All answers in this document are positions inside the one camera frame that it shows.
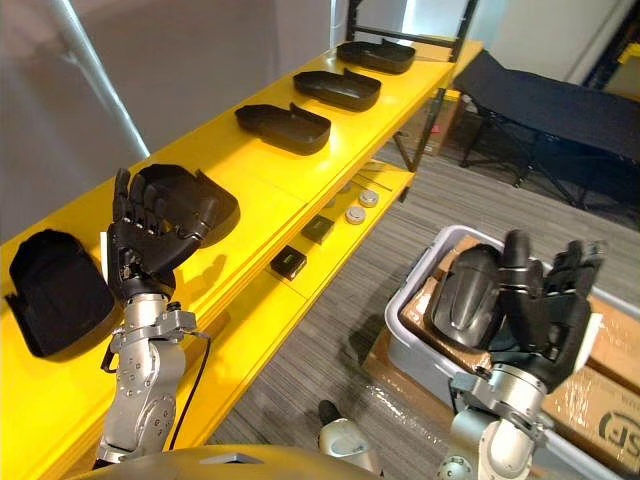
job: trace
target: robotic arm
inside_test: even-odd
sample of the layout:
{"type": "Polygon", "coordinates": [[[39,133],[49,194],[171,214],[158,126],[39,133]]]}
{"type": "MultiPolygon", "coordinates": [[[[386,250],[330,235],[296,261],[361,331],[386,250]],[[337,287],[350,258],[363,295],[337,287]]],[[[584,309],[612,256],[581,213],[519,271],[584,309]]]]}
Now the robotic arm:
{"type": "Polygon", "coordinates": [[[107,231],[108,283],[124,305],[124,324],[101,366],[116,374],[116,395],[96,467],[162,451],[185,369],[179,342],[196,328],[193,313],[168,303],[173,269],[226,236],[239,219],[236,199],[201,172],[154,164],[130,186],[129,180],[127,170],[118,171],[107,231]]]}
{"type": "Polygon", "coordinates": [[[529,259],[527,235],[507,235],[498,308],[512,347],[490,346],[489,372],[452,379],[452,391],[467,407],[454,418],[439,478],[527,477],[536,444],[552,426],[541,412],[544,397],[582,366],[590,350],[583,345],[591,316],[587,295],[602,264],[601,247],[592,244],[583,255],[582,244],[571,242],[544,277],[542,264],[529,259]]]}

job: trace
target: small black box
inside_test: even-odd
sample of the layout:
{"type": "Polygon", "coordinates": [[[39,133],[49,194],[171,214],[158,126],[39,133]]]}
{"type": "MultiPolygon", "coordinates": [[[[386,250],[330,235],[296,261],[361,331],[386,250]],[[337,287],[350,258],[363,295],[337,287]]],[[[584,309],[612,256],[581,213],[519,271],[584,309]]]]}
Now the small black box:
{"type": "Polygon", "coordinates": [[[302,267],[307,264],[307,257],[304,253],[287,245],[276,257],[271,260],[271,268],[289,280],[296,278],[302,267]]]}
{"type": "Polygon", "coordinates": [[[333,228],[333,222],[322,215],[316,215],[313,219],[307,223],[302,229],[302,235],[309,240],[322,245],[322,242],[327,238],[329,232],[333,228]]]}

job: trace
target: gray wall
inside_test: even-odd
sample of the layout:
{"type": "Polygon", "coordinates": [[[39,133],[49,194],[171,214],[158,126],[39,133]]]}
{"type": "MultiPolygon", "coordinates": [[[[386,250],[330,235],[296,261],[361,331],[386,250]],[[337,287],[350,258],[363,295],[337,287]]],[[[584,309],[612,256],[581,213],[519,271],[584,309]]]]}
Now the gray wall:
{"type": "MultiPolygon", "coordinates": [[[[328,0],[75,0],[151,151],[329,46],[328,0]]],[[[47,2],[2,2],[0,242],[135,163],[47,2]]]]}

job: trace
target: round metal disc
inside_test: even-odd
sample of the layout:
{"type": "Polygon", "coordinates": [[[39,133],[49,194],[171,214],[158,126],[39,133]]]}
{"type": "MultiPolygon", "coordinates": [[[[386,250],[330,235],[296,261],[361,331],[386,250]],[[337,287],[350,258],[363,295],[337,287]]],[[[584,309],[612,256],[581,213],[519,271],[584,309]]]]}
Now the round metal disc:
{"type": "Polygon", "coordinates": [[[345,216],[347,217],[347,222],[353,225],[360,225],[367,218],[367,214],[362,207],[349,207],[345,212],[345,216]]]}
{"type": "Polygon", "coordinates": [[[380,196],[373,190],[363,190],[358,196],[358,201],[363,207],[371,208],[378,204],[380,196]]]}

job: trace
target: white wall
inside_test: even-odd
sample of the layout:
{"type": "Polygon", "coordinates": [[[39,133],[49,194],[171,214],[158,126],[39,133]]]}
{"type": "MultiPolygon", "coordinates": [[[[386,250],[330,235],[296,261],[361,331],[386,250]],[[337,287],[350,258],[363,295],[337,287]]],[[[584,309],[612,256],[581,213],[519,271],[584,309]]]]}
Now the white wall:
{"type": "MultiPolygon", "coordinates": [[[[1,12],[0,243],[136,158],[80,71],[44,0],[1,12]]],[[[73,0],[154,151],[329,45],[329,0],[73,0]]]]}
{"type": "MultiPolygon", "coordinates": [[[[402,31],[413,34],[455,36],[467,0],[407,0],[402,31]]],[[[507,0],[481,0],[476,6],[467,37],[493,43],[507,0]]]]}
{"type": "Polygon", "coordinates": [[[509,0],[489,50],[507,68],[580,83],[632,4],[509,0]]]}

